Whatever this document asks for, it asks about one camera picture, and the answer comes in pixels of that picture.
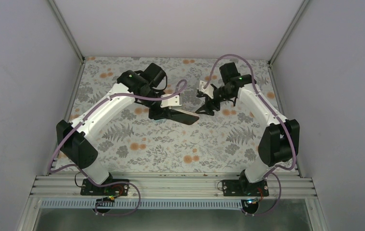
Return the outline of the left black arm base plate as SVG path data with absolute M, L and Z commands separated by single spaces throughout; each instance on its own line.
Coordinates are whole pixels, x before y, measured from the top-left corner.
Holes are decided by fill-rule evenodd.
M 129 189 L 128 179 L 113 179 L 104 184 L 109 184 L 109 186 L 98 187 L 92 184 L 89 180 L 84 179 L 81 186 L 80 195 L 86 196 L 127 196 Z

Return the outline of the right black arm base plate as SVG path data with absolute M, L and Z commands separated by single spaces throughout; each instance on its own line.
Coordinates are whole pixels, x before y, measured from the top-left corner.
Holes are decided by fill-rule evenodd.
M 257 197 L 269 196 L 266 180 L 256 183 L 242 182 L 240 180 L 221 180 L 217 188 L 223 192 L 224 197 Z

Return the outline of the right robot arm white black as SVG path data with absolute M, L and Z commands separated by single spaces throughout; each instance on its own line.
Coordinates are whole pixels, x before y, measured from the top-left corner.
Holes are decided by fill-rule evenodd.
M 264 128 L 258 146 L 259 158 L 234 181 L 240 193 L 250 196 L 263 188 L 267 177 L 277 168 L 295 168 L 300 124 L 295 119 L 287 119 L 273 107 L 257 86 L 253 73 L 240 74 L 234 62 L 222 65 L 219 71 L 224 83 L 222 86 L 216 87 L 203 80 L 199 82 L 197 97 L 205 98 L 205 103 L 196 113 L 212 116 L 225 101 L 240 101 L 252 109 L 256 121 Z

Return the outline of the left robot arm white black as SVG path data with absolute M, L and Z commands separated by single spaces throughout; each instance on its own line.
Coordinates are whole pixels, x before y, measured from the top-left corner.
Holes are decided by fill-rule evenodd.
M 97 159 L 98 151 L 91 140 L 115 115 L 137 99 L 149 105 L 159 103 L 160 92 L 156 87 L 166 78 L 165 71 L 151 63 L 143 71 L 125 71 L 112 88 L 84 114 L 70 122 L 60 121 L 56 126 L 57 156 L 64 153 L 74 165 L 93 181 L 93 189 L 101 195 L 112 189 L 110 173 Z

